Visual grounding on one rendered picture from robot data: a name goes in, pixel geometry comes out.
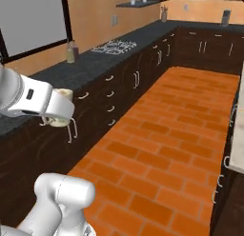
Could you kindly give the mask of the dark island cupboard run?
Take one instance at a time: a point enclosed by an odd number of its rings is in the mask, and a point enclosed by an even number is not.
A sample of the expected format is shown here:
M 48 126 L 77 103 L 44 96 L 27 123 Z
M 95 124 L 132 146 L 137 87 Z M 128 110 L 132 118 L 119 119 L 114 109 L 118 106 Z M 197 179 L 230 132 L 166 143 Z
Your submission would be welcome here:
M 244 175 L 229 169 L 237 104 L 238 91 L 231 109 L 220 174 L 213 191 L 210 236 L 244 236 Z

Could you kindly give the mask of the grey knife block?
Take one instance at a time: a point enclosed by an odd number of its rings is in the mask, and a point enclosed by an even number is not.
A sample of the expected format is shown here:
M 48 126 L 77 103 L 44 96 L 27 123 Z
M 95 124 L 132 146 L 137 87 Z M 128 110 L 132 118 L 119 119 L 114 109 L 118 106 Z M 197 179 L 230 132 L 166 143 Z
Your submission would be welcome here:
M 227 27 L 229 25 L 230 16 L 231 16 L 231 12 L 229 10 L 223 11 L 222 21 L 221 21 L 222 27 Z

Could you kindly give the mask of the black framed window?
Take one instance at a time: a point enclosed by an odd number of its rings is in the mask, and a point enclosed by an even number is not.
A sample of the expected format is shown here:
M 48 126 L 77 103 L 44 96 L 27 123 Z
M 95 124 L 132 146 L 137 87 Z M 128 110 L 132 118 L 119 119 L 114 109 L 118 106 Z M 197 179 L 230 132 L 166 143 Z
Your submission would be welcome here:
M 0 0 L 0 63 L 72 40 L 68 0 Z

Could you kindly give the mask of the dark wall shelf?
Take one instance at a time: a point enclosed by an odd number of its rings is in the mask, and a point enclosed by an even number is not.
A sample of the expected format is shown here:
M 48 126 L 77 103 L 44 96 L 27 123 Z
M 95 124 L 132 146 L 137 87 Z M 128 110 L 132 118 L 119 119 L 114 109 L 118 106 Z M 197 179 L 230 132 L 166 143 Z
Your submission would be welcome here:
M 144 8 L 158 3 L 160 3 L 160 1 L 158 0 L 149 0 L 145 3 L 143 1 L 135 1 L 134 4 L 132 4 L 131 2 L 127 2 L 127 3 L 117 4 L 116 7 L 117 8 Z

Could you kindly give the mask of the dark wood drawer front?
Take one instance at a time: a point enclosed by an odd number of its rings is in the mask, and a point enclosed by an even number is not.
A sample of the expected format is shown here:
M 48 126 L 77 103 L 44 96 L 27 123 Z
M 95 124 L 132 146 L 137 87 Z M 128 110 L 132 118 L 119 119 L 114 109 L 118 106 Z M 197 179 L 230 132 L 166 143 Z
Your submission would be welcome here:
M 107 110 L 109 108 L 111 108 L 112 106 L 115 106 L 115 110 L 114 111 L 120 111 L 121 112 L 121 109 L 122 109 L 122 106 L 121 106 L 121 99 L 116 103 L 116 104 L 103 104 L 101 102 L 100 104 L 100 118 L 102 117 L 102 115 L 107 112 Z
M 100 119 L 101 134 L 106 134 L 118 122 L 118 120 L 121 117 L 122 113 L 120 111 L 105 112 Z M 109 126 L 108 123 L 110 123 L 112 119 L 116 120 L 116 123 L 113 126 Z
M 113 75 L 113 79 L 107 82 L 105 79 Z M 122 82 L 122 71 L 119 68 L 113 68 L 106 71 L 101 76 L 101 88 L 102 89 L 117 89 Z
M 106 95 L 110 94 L 112 91 L 115 92 L 115 94 L 108 98 Z M 102 88 L 101 92 L 98 94 L 99 100 L 103 104 L 116 104 L 123 96 L 123 89 L 119 86 L 116 89 L 109 89 L 109 88 Z
M 76 89 L 73 93 L 73 103 L 76 107 L 87 107 L 89 106 L 92 101 L 95 99 L 96 94 L 99 92 L 101 88 L 101 85 L 95 82 L 89 82 L 88 84 L 82 86 L 79 89 Z M 88 92 L 90 95 L 84 99 L 79 100 L 77 97 L 84 95 L 86 92 Z

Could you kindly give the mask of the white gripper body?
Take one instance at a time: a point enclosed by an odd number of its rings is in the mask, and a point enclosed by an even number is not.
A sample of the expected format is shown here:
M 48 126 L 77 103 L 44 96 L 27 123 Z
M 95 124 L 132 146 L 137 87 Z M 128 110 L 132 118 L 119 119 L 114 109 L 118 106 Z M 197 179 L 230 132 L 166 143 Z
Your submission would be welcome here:
M 43 116 L 70 120 L 74 114 L 72 97 L 73 91 L 71 89 L 54 88 Z

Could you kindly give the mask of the dark wood cupboard door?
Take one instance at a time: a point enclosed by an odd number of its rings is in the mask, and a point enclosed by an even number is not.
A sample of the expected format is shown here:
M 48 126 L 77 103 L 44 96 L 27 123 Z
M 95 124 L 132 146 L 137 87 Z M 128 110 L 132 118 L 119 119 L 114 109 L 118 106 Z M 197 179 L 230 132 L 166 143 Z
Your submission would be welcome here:
M 61 164 L 70 156 L 71 145 L 66 128 L 41 127 L 35 119 L 29 120 L 24 128 L 28 142 L 18 162 L 18 179 L 21 181 L 20 205 L 27 209 L 35 201 L 33 185 L 36 178 L 44 172 L 61 172 Z
M 147 90 L 149 84 L 149 54 L 142 52 L 139 57 L 137 71 L 139 72 L 139 86 L 137 87 L 137 98 L 140 98 Z
M 133 88 L 134 77 L 133 73 L 136 71 L 136 61 L 129 60 L 123 71 L 123 111 L 127 112 L 133 100 L 136 88 Z
M 72 145 L 72 164 L 75 166 L 91 149 L 95 140 L 97 114 L 99 105 L 96 102 L 82 104 L 78 102 L 75 113 L 78 137 Z

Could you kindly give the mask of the beige cup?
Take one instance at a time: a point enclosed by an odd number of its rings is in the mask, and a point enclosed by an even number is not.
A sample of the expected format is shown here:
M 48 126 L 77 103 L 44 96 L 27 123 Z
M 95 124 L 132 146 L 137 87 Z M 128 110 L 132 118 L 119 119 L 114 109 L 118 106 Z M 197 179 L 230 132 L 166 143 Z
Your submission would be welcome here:
M 66 96 L 69 100 L 72 100 L 73 97 L 73 91 L 71 89 L 66 89 L 66 88 L 56 88 L 55 91 L 58 93 Z M 60 119 L 60 118 L 55 118 L 51 120 L 51 126 L 52 127 L 65 127 L 70 123 L 68 119 Z

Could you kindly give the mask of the dark wood cupboard run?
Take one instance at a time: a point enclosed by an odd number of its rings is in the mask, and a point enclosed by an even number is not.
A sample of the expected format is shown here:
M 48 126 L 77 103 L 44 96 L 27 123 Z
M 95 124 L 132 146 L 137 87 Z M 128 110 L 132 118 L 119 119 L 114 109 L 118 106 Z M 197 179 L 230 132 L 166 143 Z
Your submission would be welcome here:
M 244 62 L 244 33 L 180 27 L 174 64 L 238 75 Z
M 148 88 L 172 65 L 175 34 L 176 30 L 171 30 L 153 42 L 148 70 Z

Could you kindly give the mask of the black hob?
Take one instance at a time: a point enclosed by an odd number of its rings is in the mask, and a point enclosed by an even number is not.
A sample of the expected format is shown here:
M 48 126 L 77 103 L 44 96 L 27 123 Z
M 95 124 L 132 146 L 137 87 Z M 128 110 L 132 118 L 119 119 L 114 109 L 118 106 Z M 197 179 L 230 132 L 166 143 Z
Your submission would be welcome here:
M 109 55 L 119 55 L 130 51 L 136 46 L 137 44 L 132 41 L 111 40 L 102 46 L 93 48 L 91 51 Z

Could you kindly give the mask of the grey utensil pot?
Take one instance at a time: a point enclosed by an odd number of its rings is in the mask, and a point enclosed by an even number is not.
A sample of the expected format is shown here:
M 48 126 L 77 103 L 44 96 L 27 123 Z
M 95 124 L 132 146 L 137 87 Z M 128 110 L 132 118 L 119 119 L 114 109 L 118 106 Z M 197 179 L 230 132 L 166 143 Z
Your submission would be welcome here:
M 163 23 L 167 22 L 168 8 L 165 6 L 161 7 L 161 21 Z

